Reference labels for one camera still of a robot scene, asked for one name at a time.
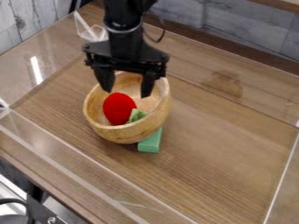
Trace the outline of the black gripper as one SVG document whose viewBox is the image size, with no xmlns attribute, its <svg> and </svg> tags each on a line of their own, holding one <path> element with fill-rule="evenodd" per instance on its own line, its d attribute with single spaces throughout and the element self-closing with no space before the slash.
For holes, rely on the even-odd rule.
<svg viewBox="0 0 299 224">
<path fill-rule="evenodd" d="M 86 54 L 86 65 L 93 70 L 101 89 L 108 93 L 114 85 L 116 70 L 144 74 L 141 97 L 145 98 L 152 93 L 156 76 L 165 76 L 169 56 L 146 43 L 141 44 L 136 52 L 126 45 L 121 45 L 117 50 L 120 54 L 114 55 L 106 41 L 86 43 L 82 46 L 82 52 Z"/>
</svg>

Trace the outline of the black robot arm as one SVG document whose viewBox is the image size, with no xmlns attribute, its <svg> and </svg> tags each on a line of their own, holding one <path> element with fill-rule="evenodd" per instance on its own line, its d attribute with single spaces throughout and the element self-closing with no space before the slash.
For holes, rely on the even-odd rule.
<svg viewBox="0 0 299 224">
<path fill-rule="evenodd" d="M 142 18 L 157 0 L 102 0 L 106 40 L 82 46 L 85 65 L 93 70 L 101 89 L 110 93 L 114 71 L 140 74 L 140 96 L 148 97 L 154 81 L 165 76 L 169 56 L 145 42 Z"/>
</svg>

